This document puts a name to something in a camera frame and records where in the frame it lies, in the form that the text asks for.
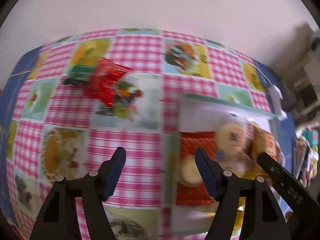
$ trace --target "red-orange knitted item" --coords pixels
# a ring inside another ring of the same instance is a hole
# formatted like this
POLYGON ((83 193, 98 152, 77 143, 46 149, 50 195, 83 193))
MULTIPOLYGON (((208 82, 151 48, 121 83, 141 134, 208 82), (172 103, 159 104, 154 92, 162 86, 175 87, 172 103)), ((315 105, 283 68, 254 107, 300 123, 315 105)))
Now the red-orange knitted item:
MULTIPOLYGON (((181 133, 180 161, 186 155, 195 155, 203 147, 214 160, 216 153, 215 132, 181 133)), ((198 187, 186 187, 178 183, 176 204, 180 206, 207 206, 214 202, 204 183, 198 187)))

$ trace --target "screw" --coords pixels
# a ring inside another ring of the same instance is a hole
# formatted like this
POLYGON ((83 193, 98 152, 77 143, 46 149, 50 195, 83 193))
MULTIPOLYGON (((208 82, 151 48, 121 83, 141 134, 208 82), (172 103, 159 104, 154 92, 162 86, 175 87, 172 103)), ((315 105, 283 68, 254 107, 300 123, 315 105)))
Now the screw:
POLYGON ((90 175, 91 177, 95 177, 95 176, 98 175, 98 171, 90 171, 90 172, 89 172, 89 175, 90 175))
POLYGON ((231 177, 232 176, 232 172, 228 171, 228 170, 225 170, 225 171, 223 171, 223 175, 226 176, 226 177, 231 177))
POLYGON ((61 176, 61 175, 58 175, 58 176, 56 177, 56 181, 57 181, 57 182, 63 181, 63 179, 64 179, 64 177, 61 176))
POLYGON ((261 176, 258 176, 258 177, 257 177, 257 181, 262 183, 262 182, 264 182, 264 178, 261 177, 261 176))

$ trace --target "red wrapper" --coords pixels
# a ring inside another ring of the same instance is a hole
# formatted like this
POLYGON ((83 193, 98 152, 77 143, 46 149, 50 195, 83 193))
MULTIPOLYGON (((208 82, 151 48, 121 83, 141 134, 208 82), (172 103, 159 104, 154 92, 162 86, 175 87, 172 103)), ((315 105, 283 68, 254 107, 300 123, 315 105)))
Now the red wrapper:
POLYGON ((100 58, 89 85, 84 89, 84 94, 100 99, 106 106, 112 107, 114 104, 114 86, 119 79, 131 71, 129 67, 115 64, 107 58, 100 58))

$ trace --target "white wall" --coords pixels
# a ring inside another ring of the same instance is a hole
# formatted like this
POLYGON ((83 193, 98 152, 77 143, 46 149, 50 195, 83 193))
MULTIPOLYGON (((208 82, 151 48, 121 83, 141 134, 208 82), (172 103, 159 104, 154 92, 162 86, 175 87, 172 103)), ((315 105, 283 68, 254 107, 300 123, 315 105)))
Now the white wall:
POLYGON ((24 53, 90 30, 183 32, 273 65, 304 22, 317 28, 300 0, 20 0, 0 29, 0 88, 24 53))

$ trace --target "beige round object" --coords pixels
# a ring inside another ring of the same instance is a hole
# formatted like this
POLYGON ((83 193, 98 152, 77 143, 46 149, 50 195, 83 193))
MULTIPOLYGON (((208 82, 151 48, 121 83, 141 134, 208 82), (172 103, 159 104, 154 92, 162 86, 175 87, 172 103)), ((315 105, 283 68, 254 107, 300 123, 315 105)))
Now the beige round object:
POLYGON ((181 161, 179 183, 186 187, 197 187, 202 183, 194 156, 187 155, 181 161))
POLYGON ((222 125, 217 132, 217 147, 227 156, 235 157, 245 147, 245 134, 237 123, 222 125))

